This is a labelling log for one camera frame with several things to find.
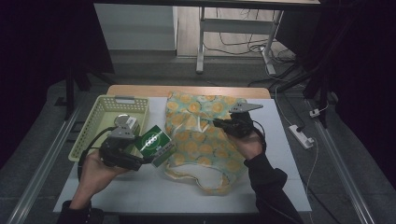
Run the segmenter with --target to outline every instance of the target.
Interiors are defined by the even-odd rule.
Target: plastic basket
[[[114,127],[115,118],[121,114],[127,114],[137,119],[140,126],[139,135],[141,135],[146,130],[146,120],[149,116],[149,98],[114,95],[99,96],[69,153],[69,160],[78,161],[82,151],[87,149],[93,138],[102,130]],[[92,147],[101,146],[106,137],[107,134],[103,134]]]

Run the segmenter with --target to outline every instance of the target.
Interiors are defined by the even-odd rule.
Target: yellow patterned bag
[[[172,91],[166,103],[165,130],[176,143],[176,152],[165,163],[165,173],[174,179],[194,178],[205,192],[220,195],[230,191],[232,183],[246,171],[244,158],[236,146],[212,119],[229,119],[230,108],[246,99],[221,95],[191,95]],[[215,169],[219,180],[210,187],[193,172],[181,173],[185,164]]]

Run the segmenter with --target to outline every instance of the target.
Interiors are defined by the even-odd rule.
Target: green box
[[[151,164],[155,167],[163,164],[176,150],[172,139],[157,125],[139,137],[134,147],[143,157],[154,156]]]

